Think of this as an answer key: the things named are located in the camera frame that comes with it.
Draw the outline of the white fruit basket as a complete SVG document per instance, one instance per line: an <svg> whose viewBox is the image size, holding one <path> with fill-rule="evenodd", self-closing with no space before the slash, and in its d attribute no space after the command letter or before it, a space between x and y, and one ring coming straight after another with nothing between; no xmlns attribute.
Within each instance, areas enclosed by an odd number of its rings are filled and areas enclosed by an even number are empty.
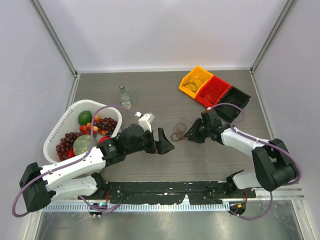
<svg viewBox="0 0 320 240"><path fill-rule="evenodd" d="M52 164L58 163L60 160L57 155L56 146L61 142L61 138L63 138L65 134L80 130L78 115L83 111L90 111L94 114L96 110L103 106L104 104L89 99L79 100L73 103L65 111L45 140L43 145L43 154L45 159ZM122 115L118 109L114 107L102 109L98 112L98 116L103 118L112 118L117 121L117 125L112 134L113 137L121 131Z"/></svg>

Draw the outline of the red apple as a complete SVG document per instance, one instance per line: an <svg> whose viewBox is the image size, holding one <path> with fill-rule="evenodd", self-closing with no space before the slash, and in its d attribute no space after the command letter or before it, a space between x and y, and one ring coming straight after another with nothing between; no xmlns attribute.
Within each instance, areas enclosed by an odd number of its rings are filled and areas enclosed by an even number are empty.
<svg viewBox="0 0 320 240"><path fill-rule="evenodd" d="M106 141L106 140L109 140L110 139L110 137L109 136L104 136L104 137L102 137L100 140L99 140L99 144L101 144L101 143L103 143L104 141Z"/></svg>

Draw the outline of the red plastic bin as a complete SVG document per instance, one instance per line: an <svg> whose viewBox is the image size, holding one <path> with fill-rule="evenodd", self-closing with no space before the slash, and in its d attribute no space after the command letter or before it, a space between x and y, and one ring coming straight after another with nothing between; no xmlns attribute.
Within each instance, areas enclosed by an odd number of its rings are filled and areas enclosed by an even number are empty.
<svg viewBox="0 0 320 240"><path fill-rule="evenodd" d="M231 87L231 84L214 75L200 88L195 100L206 108L214 106Z"/></svg>

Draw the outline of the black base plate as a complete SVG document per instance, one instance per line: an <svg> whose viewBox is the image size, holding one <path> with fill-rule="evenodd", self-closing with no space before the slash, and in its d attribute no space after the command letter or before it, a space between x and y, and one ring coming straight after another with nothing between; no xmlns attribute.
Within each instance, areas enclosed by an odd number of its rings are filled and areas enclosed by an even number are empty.
<svg viewBox="0 0 320 240"><path fill-rule="evenodd" d="M188 197L191 205L205 205L221 204L223 199L253 199L256 192L236 190L231 183L218 181L108 182L83 197L128 205L179 205Z"/></svg>

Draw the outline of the green lime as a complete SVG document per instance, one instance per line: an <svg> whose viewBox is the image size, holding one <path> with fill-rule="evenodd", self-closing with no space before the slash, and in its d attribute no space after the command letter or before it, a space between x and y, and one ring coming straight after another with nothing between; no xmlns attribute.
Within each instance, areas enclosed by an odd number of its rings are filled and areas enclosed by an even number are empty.
<svg viewBox="0 0 320 240"><path fill-rule="evenodd" d="M92 117L92 113L89 110L84 110L78 115L77 122L80 126L87 125L92 121Z"/></svg>

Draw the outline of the green melon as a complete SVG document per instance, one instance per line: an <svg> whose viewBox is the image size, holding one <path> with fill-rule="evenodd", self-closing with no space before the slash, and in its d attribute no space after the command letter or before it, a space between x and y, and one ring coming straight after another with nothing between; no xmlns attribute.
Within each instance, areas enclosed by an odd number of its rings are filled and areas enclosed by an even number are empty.
<svg viewBox="0 0 320 240"><path fill-rule="evenodd" d="M73 153L75 156L86 153L91 146L91 136L81 135L73 143Z"/></svg>

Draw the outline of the yellow plastic bin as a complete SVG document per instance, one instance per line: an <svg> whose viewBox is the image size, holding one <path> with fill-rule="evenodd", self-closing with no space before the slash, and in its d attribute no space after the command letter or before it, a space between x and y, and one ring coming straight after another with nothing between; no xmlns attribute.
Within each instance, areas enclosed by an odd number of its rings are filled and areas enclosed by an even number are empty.
<svg viewBox="0 0 320 240"><path fill-rule="evenodd" d="M178 89L195 99L201 88L214 75L200 66L196 66L185 77L182 78Z"/></svg>

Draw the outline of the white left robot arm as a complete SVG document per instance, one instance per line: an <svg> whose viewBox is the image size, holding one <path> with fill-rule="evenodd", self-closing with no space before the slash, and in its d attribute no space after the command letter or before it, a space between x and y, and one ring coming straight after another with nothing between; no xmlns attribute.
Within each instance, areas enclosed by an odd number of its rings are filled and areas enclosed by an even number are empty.
<svg viewBox="0 0 320 240"><path fill-rule="evenodd" d="M131 124L115 137L104 140L87 152L58 162L39 166L29 164L19 182L26 211L36 212L48 206L64 182L77 180L78 176L122 162L127 155L144 151L147 154L164 155L174 150L164 130L158 129L158 140L150 130Z"/></svg>

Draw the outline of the clear glass bottle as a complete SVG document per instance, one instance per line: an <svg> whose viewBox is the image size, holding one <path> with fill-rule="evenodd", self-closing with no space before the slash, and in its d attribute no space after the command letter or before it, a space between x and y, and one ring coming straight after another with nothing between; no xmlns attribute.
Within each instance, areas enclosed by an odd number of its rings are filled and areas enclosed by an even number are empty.
<svg viewBox="0 0 320 240"><path fill-rule="evenodd" d="M119 86L119 97L121 105L130 109L132 107L132 98L129 90L122 84Z"/></svg>

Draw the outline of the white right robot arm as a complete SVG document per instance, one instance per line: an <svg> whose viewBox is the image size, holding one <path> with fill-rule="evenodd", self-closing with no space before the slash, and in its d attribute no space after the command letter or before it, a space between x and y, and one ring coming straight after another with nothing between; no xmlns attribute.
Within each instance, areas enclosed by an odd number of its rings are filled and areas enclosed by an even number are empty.
<svg viewBox="0 0 320 240"><path fill-rule="evenodd" d="M301 178L299 167L282 140L257 138L233 124L223 124L213 109L203 111L184 137L199 144L211 139L252 158L253 171L240 170L227 177L225 190L230 197L236 198L248 188L272 192L281 186L295 184Z"/></svg>

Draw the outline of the purple grape bunch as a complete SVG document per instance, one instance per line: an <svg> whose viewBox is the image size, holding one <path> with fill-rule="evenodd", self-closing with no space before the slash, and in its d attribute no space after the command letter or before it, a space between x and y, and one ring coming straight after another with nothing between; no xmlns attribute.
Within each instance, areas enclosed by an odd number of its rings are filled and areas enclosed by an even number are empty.
<svg viewBox="0 0 320 240"><path fill-rule="evenodd" d="M80 125L79 132L66 133L64 137L60 139L60 143L55 147L59 161L62 162L75 157L73 143L79 136L91 136L91 129L93 129L92 146L95 147L102 137L111 138L117 125L118 122L111 117L100 118L98 115L96 115L94 118L93 127L89 122L87 125Z"/></svg>

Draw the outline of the black plastic bin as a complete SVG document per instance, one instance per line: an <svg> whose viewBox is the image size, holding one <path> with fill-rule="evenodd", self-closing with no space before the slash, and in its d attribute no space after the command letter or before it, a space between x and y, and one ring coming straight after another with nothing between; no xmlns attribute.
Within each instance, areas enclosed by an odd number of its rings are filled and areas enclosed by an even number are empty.
<svg viewBox="0 0 320 240"><path fill-rule="evenodd" d="M243 109L248 104L250 99L250 95L232 86L218 103L233 104L238 106L240 109ZM215 107L215 111L223 120L231 123L238 117L241 111L228 104Z"/></svg>

